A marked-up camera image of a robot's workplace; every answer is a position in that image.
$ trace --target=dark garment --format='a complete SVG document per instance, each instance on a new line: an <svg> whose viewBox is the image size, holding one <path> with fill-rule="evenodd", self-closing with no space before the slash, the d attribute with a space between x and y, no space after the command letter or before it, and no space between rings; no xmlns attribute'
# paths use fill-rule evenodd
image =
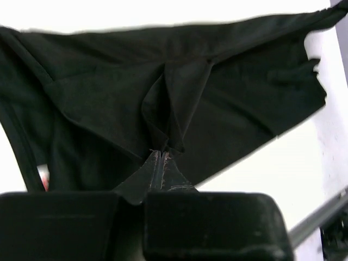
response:
<svg viewBox="0 0 348 261"><path fill-rule="evenodd" d="M193 184L300 123L326 93L303 41L348 0L220 25L56 35L0 28L0 121L29 190L109 190L152 150Z"/></svg>

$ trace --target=white surface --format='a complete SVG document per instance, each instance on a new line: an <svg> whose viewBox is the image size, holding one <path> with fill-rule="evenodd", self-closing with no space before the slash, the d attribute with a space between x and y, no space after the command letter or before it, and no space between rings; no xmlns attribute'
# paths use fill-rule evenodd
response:
<svg viewBox="0 0 348 261"><path fill-rule="evenodd" d="M15 29L62 33L188 22L232 22L274 13L316 11L329 0L248 1L6 1L0 24ZM201 191L250 191L271 195L294 227L348 185L348 88L332 29L306 40L309 56L322 57L320 81L327 106L248 158L200 186ZM0 129L0 192L24 190L8 140ZM320 260L320 235L314 233L296 254L298 260Z"/></svg>

